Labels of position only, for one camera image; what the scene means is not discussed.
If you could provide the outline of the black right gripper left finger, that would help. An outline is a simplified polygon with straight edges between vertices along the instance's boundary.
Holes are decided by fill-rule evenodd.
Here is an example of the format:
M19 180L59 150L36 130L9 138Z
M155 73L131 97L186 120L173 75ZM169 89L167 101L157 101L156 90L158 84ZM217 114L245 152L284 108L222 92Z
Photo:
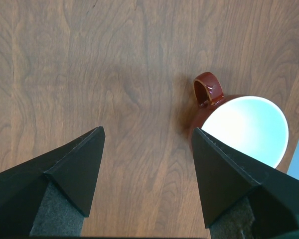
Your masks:
M78 237L105 143L99 126L0 173L0 237Z

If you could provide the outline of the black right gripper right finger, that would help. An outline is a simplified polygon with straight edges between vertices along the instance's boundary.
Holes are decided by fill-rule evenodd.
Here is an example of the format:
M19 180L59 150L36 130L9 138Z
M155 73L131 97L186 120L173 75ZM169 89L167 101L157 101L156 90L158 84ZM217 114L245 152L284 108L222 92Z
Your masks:
M299 237L299 180L196 128L192 151L213 237Z

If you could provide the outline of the dark red mug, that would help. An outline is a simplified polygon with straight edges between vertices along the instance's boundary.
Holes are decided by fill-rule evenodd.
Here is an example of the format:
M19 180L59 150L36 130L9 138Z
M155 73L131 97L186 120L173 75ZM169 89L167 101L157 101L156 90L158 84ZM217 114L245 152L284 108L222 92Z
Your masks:
M190 125L272 168L281 162L288 145L289 127L272 101L247 95L225 95L211 72L193 81L198 111Z

